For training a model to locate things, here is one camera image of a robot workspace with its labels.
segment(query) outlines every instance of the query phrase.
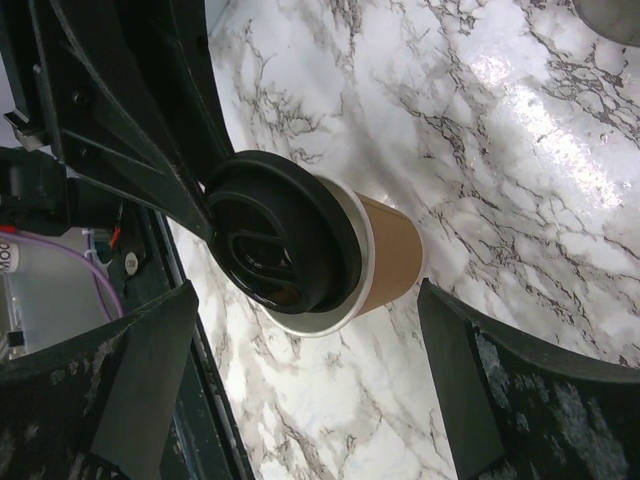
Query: white label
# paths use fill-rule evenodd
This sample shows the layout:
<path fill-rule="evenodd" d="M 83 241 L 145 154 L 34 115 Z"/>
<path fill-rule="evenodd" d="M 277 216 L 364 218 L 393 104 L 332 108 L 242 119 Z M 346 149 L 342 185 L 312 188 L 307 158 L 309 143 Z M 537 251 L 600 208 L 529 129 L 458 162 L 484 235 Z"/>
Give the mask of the white label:
<path fill-rule="evenodd" d="M 18 245 L 0 240 L 0 274 L 15 272 L 19 263 Z"/>

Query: black plastic lid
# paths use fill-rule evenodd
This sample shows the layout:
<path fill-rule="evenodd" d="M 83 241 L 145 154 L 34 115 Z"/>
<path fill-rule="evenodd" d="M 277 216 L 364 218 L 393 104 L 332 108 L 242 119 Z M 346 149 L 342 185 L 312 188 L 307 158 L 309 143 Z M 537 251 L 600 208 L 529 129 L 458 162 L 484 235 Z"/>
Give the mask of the black plastic lid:
<path fill-rule="evenodd" d="M 333 195 L 295 163 L 267 152 L 237 153 L 207 185 L 216 224 L 209 245 L 229 278 L 266 307 L 324 312 L 355 289 L 358 239 Z"/>

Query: white marble table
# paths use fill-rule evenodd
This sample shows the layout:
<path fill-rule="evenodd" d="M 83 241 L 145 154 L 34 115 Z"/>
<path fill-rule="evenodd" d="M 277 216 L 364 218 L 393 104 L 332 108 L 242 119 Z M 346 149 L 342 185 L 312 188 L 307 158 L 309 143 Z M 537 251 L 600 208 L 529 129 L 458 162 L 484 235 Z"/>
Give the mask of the white marble table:
<path fill-rule="evenodd" d="M 232 0 L 211 52 L 236 149 L 407 212 L 477 309 L 639 366 L 640 49 L 568 4 Z M 455 478 L 417 288 L 300 340 L 174 234 L 257 478 Z"/>

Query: brown paper cup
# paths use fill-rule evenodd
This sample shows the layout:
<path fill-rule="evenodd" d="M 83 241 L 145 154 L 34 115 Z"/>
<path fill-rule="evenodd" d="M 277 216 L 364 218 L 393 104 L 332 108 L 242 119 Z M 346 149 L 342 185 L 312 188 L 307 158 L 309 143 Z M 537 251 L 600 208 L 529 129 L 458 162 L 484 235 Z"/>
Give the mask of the brown paper cup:
<path fill-rule="evenodd" d="M 406 215 L 341 182 L 316 177 L 351 221 L 360 245 L 362 272 L 351 295 L 330 312 L 287 315 L 263 307 L 279 327 L 301 337 L 329 335 L 355 317 L 400 298 L 419 278 L 424 264 L 421 235 Z"/>

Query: cable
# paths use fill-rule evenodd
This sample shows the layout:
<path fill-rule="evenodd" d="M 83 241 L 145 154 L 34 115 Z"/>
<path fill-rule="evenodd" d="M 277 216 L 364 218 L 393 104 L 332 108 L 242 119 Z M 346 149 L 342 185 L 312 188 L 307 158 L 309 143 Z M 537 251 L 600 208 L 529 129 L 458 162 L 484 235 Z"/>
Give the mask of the cable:
<path fill-rule="evenodd" d="M 95 248 L 93 245 L 93 233 L 91 230 L 82 230 L 82 234 L 87 236 L 87 251 L 85 252 L 85 256 L 89 259 L 91 263 L 95 265 L 94 255 Z M 104 301 L 104 296 L 102 295 L 102 290 L 100 289 L 100 284 L 98 283 L 98 277 L 92 273 L 91 278 L 93 280 L 93 287 L 96 291 L 96 296 L 98 297 L 98 303 L 100 304 L 100 310 L 102 311 L 102 315 L 107 320 L 107 322 L 111 322 L 113 319 L 111 318 L 111 313 L 109 312 L 109 308 Z"/>
<path fill-rule="evenodd" d="M 70 257 L 79 260 L 87 267 L 93 274 L 96 279 L 102 284 L 102 286 L 107 290 L 113 304 L 116 307 L 118 312 L 118 317 L 124 317 L 124 307 L 122 306 L 122 302 L 118 297 L 118 292 L 115 287 L 109 281 L 109 278 L 104 274 L 104 272 L 98 267 L 96 264 L 79 254 L 78 252 L 71 250 L 70 248 L 64 247 L 62 245 L 58 245 L 57 243 L 50 242 L 48 240 L 43 240 L 38 237 L 32 237 L 31 235 L 25 233 L 9 233 L 9 232 L 0 232 L 0 237 L 7 238 L 9 240 L 14 240 L 16 242 L 24 242 L 30 243 L 32 245 L 38 245 L 40 247 L 50 248 L 59 253 L 63 253 L 69 255 Z"/>

